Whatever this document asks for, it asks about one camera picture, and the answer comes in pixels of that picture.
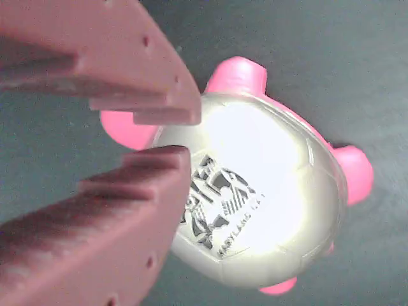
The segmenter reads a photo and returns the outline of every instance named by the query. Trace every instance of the pink leg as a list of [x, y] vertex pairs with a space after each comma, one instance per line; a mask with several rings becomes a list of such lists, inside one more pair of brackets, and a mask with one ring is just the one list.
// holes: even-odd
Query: pink leg
[[139, 126], [133, 123], [133, 113], [101, 111], [104, 130], [117, 143], [133, 150], [144, 150], [153, 141], [158, 126]]
[[297, 280], [297, 277], [293, 277], [292, 279], [288, 279], [278, 285], [261, 288], [259, 291], [266, 295], [283, 295], [289, 292], [295, 286]]
[[205, 92], [265, 93], [266, 69], [244, 57], [232, 57], [218, 65], [208, 81]]
[[333, 150], [347, 179], [349, 206], [363, 201], [371, 192], [374, 171], [366, 155], [353, 146]]

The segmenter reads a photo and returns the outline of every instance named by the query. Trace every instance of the pink plastic piece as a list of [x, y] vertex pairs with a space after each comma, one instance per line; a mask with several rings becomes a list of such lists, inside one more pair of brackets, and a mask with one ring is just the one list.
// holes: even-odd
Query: pink plastic piece
[[133, 113], [120, 125], [128, 130], [133, 121], [200, 122], [193, 77], [139, 1], [2, 0], [0, 7], [0, 89], [91, 98], [93, 110], [116, 122], [122, 115], [113, 111]]
[[[1, 0], [0, 90], [90, 98], [134, 149], [156, 125], [201, 120], [193, 77], [138, 1]], [[140, 303], [179, 225], [189, 160], [181, 147], [130, 154], [77, 196], [0, 226], [0, 305]]]
[[292, 279], [288, 279], [287, 281], [281, 282], [278, 285], [261, 288], [259, 291], [266, 295], [284, 295], [295, 286], [297, 281], [297, 277], [293, 277]]
[[183, 147], [136, 152], [79, 194], [0, 227], [0, 305], [140, 303], [155, 283], [190, 183]]
[[101, 112], [103, 129], [117, 143], [133, 150], [150, 147], [158, 126], [139, 126], [133, 123], [131, 112]]
[[218, 65], [208, 81], [206, 92], [247, 92], [259, 96], [266, 91], [264, 67], [243, 57], [233, 57]]
[[333, 150], [347, 179], [349, 206], [363, 201], [371, 192], [374, 171], [363, 151], [353, 146]]

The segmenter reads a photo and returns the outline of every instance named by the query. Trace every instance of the printed logo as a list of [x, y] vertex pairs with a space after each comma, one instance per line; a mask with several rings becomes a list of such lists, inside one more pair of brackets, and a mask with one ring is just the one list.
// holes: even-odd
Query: printed logo
[[264, 197], [240, 175], [205, 156], [193, 173], [180, 225], [189, 225], [197, 243], [210, 251], [217, 229], [227, 227], [229, 235], [216, 248], [216, 254], [223, 257]]

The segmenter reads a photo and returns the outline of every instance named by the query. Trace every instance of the plastic gripper jaw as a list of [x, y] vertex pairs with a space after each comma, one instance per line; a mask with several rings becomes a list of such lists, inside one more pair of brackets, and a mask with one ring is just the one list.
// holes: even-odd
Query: plastic gripper jaw
[[126, 146], [113, 131], [133, 122], [201, 120], [194, 78], [139, 1], [2, 0], [0, 89], [90, 98]]
[[0, 227], [0, 305], [140, 303], [155, 283], [190, 182], [189, 152], [163, 147], [79, 183], [76, 196]]

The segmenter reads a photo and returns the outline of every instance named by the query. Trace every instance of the table surface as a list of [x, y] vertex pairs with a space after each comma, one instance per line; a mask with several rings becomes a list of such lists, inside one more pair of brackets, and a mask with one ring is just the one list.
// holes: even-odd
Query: table surface
[[[362, 148], [375, 187], [332, 256], [280, 298], [225, 288], [169, 256], [149, 305], [408, 305], [408, 2], [142, 1], [200, 89], [222, 60], [268, 69], [268, 94], [333, 143]], [[0, 93], [0, 222], [68, 197], [125, 148], [86, 101]]]

